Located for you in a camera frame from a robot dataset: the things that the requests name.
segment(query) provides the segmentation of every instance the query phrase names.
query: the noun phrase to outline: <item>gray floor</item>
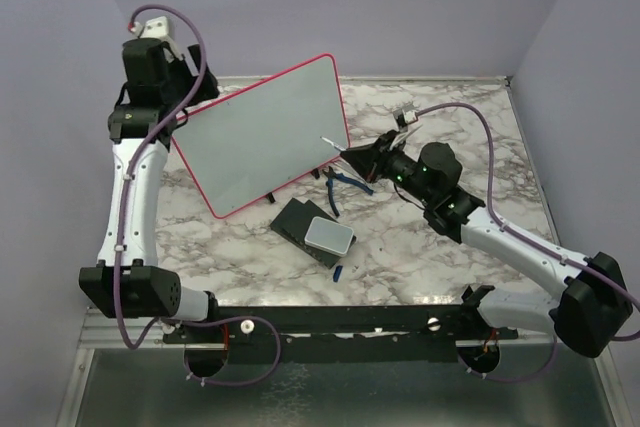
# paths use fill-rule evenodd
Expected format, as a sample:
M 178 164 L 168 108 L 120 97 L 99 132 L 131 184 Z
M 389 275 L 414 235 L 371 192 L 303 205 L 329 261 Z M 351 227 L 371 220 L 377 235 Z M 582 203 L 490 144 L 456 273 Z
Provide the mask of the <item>gray floor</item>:
M 531 372 L 548 345 L 503 346 L 499 372 Z M 180 350 L 97 351 L 78 425 L 100 426 L 613 426 L 594 363 L 562 348 L 555 368 L 500 385 L 458 364 L 283 364 L 243 389 L 185 381 Z M 233 367 L 239 379 L 260 367 Z

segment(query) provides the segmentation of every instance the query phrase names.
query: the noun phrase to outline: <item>pliers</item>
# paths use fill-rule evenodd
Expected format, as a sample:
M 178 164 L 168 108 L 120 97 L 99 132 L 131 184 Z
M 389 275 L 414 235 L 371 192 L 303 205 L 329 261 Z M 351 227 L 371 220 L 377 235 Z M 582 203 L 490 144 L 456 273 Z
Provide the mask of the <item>pliers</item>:
M 358 187 L 359 189 L 363 190 L 365 193 L 369 195 L 373 195 L 373 190 L 371 190 L 369 186 L 367 186 L 366 184 L 356 179 L 352 179 L 350 177 L 347 177 L 344 174 L 336 172 L 335 170 L 333 170 L 333 167 L 331 166 L 329 166 L 328 169 L 324 169 L 322 173 L 327 177 L 327 182 L 325 183 L 325 185 L 329 190 L 329 205 L 331 206 L 331 210 L 333 210 L 333 214 L 336 217 L 340 217 L 340 212 L 338 211 L 338 208 L 336 207 L 336 203 L 333 200 L 333 180 L 334 179 L 339 180 L 340 182 L 344 182 L 345 184 Z

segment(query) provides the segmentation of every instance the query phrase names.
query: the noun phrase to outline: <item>white marble tabletop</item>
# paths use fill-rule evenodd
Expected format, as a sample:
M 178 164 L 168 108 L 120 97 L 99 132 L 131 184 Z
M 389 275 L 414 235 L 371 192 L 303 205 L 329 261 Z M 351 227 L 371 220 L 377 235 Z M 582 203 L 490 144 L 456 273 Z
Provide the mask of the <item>white marble tabletop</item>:
M 225 93 L 236 90 L 228 87 Z M 464 101 L 487 117 L 496 146 L 496 209 L 512 222 L 550 238 L 533 173 L 506 90 L 496 84 L 343 84 L 352 145 L 395 127 L 391 112 L 406 104 L 426 107 Z M 407 153 L 427 142 L 448 142 L 463 165 L 460 184 L 484 198 L 487 144 L 470 112 L 440 111 L 421 120 Z M 270 230 L 269 224 L 295 197 L 331 212 L 325 179 L 305 176 L 225 220 L 207 209 L 175 152 L 169 155 L 158 205 L 160 266 L 179 273 L 184 285 L 210 290 L 222 305 L 397 305 L 452 303 L 471 285 L 493 284 L 515 291 L 537 286 L 512 268 L 478 250 L 438 236 L 416 207 L 405 203 L 388 182 L 373 196 L 336 183 L 340 222 L 353 227 L 357 243 L 342 259 L 340 280 L 332 270 Z

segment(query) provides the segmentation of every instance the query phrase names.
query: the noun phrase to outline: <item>small blue block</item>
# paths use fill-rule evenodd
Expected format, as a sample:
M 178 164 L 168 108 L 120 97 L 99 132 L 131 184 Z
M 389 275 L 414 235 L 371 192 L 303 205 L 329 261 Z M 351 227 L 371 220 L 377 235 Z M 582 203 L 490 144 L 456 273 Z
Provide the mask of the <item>small blue block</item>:
M 333 281 L 337 282 L 340 279 L 340 274 L 342 273 L 342 266 L 336 265 L 336 270 L 333 271 Z

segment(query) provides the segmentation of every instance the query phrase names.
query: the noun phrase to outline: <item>white knob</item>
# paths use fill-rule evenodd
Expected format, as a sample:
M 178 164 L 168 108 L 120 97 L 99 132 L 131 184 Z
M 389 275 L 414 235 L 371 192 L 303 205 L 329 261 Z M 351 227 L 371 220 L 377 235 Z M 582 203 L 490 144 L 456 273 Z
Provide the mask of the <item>white knob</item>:
M 251 332 L 253 332 L 254 328 L 255 325 L 253 323 L 253 320 L 243 320 L 240 324 L 240 330 L 243 334 L 250 334 Z

